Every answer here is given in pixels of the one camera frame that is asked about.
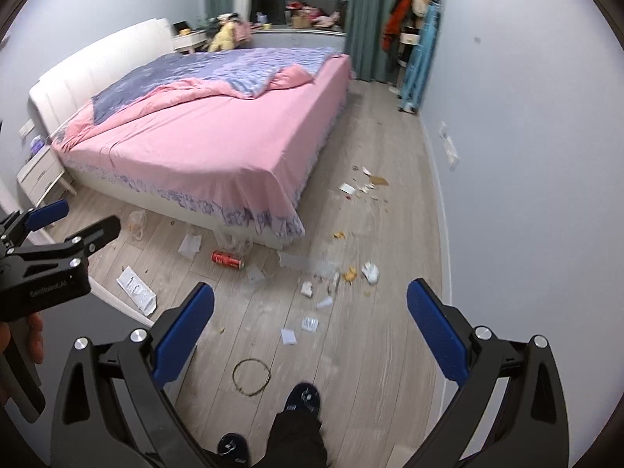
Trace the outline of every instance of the hand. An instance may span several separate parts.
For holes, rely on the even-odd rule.
[[[32,362],[41,364],[43,362],[43,318],[39,313],[33,313],[26,318],[28,324],[28,353]],[[0,353],[4,352],[11,340],[11,332],[9,326],[4,322],[0,322]],[[0,406],[4,406],[9,396],[2,388],[0,383]]]

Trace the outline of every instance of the shoe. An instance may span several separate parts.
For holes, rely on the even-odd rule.
[[[247,440],[237,433],[228,433],[223,436],[216,447],[216,453],[244,468],[248,468],[251,464]]]
[[[284,411],[289,410],[305,410],[318,419],[318,414],[321,412],[321,395],[318,389],[307,382],[296,384],[286,399]]]

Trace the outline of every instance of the mattress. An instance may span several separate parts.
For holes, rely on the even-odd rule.
[[[305,235],[296,207],[346,102],[349,57],[307,84],[255,99],[211,96],[162,109],[54,149],[71,169],[283,241]]]

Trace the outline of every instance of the silver bolt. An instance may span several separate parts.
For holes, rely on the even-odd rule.
[[[490,339],[492,337],[492,331],[490,331],[487,327],[478,327],[474,330],[474,332],[479,339]]]
[[[76,342],[74,343],[74,348],[76,350],[83,350],[87,347],[87,345],[89,344],[89,341],[87,338],[85,337],[79,337]]]
[[[539,348],[546,348],[548,346],[548,340],[540,334],[534,337],[533,341],[535,342],[536,346],[539,346]]]
[[[147,337],[147,331],[145,329],[136,329],[130,334],[130,339],[135,343],[141,343]]]

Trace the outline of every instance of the blue blanket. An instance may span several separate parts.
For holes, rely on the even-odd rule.
[[[94,124],[100,124],[159,86],[182,79],[226,81],[236,91],[253,98],[266,90],[275,74],[294,64],[316,76],[332,48],[235,49],[217,53],[171,53],[135,68],[92,98]]]

